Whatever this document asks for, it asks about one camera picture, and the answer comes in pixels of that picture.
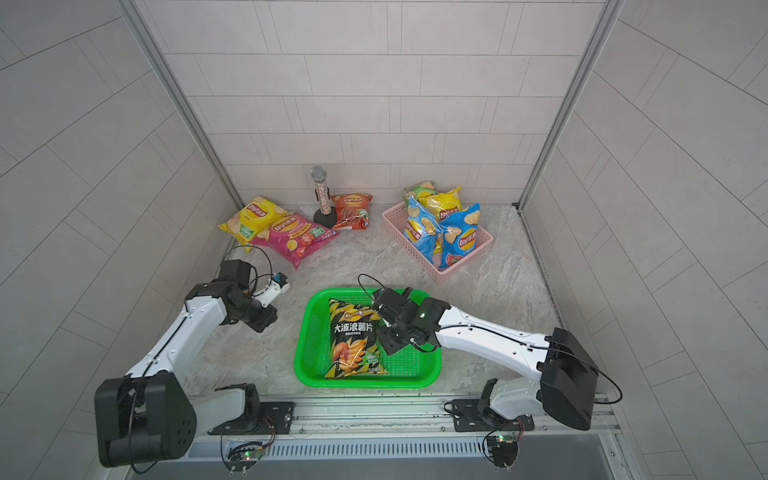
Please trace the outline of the black orange snack bag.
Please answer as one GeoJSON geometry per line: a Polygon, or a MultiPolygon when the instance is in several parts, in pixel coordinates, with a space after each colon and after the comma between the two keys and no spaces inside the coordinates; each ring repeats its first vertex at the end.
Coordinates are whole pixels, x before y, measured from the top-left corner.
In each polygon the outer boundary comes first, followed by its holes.
{"type": "Polygon", "coordinates": [[[330,299],[330,358],[326,379],[386,375],[378,343],[381,317],[371,306],[330,299]]]}

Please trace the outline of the pink chips bag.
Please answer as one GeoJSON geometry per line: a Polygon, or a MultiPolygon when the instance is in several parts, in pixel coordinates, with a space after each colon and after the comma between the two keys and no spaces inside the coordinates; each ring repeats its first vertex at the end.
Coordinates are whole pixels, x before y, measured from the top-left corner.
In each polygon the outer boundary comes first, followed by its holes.
{"type": "Polygon", "coordinates": [[[275,250],[298,269],[304,259],[334,240],[337,235],[332,229],[292,213],[257,233],[250,244],[275,250]]]}

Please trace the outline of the light blue chips bag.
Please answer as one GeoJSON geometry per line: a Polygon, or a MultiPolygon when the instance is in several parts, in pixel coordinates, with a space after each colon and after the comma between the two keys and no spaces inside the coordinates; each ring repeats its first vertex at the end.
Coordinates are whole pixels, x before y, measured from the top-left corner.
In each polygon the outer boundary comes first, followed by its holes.
{"type": "Polygon", "coordinates": [[[404,236],[431,263],[438,241],[442,239],[444,228],[434,215],[417,199],[408,197],[406,202],[407,221],[404,236]]]}

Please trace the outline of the green cucumber chips bag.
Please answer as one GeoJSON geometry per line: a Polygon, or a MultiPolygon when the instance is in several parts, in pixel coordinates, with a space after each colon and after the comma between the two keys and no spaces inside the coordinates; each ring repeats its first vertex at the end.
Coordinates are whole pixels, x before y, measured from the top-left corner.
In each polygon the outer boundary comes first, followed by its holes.
{"type": "Polygon", "coordinates": [[[435,195],[437,190],[432,181],[423,181],[404,189],[403,198],[407,202],[409,198],[416,200],[435,195]]]}

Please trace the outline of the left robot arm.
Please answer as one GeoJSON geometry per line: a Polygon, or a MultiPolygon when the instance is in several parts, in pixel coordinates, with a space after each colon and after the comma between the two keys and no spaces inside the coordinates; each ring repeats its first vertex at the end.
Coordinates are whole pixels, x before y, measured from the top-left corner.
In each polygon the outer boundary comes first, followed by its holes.
{"type": "Polygon", "coordinates": [[[226,435],[267,428],[252,384],[224,387],[191,399],[182,383],[193,360],[220,326],[243,323],[257,333],[277,319],[273,301],[288,287],[285,274],[257,289],[252,265],[225,260],[211,281],[195,285],[169,329],[125,375],[107,379],[94,394],[99,461],[142,474],[157,462],[183,457],[194,440],[212,430],[226,435]]]}

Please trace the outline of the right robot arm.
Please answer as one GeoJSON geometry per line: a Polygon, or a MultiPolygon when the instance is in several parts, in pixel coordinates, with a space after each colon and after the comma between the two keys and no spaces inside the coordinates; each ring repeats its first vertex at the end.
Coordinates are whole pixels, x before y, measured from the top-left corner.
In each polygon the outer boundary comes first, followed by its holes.
{"type": "Polygon", "coordinates": [[[434,297],[417,303],[410,293],[380,288],[371,294],[384,322],[379,343],[387,354],[407,346],[421,353],[454,349],[516,372],[515,380],[491,379],[484,387],[478,409],[487,422],[546,414],[575,430],[591,428],[599,369],[571,332],[510,329],[434,297]]]}

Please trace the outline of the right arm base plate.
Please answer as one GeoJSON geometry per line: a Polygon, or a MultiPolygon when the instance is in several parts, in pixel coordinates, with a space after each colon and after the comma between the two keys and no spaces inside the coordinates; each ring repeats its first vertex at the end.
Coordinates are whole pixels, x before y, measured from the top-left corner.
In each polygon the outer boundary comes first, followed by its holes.
{"type": "Polygon", "coordinates": [[[481,407],[479,398],[454,399],[443,405],[458,433],[502,432],[525,433],[535,429],[533,417],[522,415],[512,420],[495,413],[490,407],[481,407]]]}

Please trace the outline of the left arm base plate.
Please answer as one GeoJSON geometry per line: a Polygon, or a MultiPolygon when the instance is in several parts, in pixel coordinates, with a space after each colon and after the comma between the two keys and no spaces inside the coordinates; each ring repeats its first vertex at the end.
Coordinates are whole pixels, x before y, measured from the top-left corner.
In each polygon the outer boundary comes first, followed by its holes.
{"type": "Polygon", "coordinates": [[[294,402],[266,402],[257,413],[244,413],[237,419],[225,422],[207,432],[208,435],[286,435],[290,432],[294,402]]]}

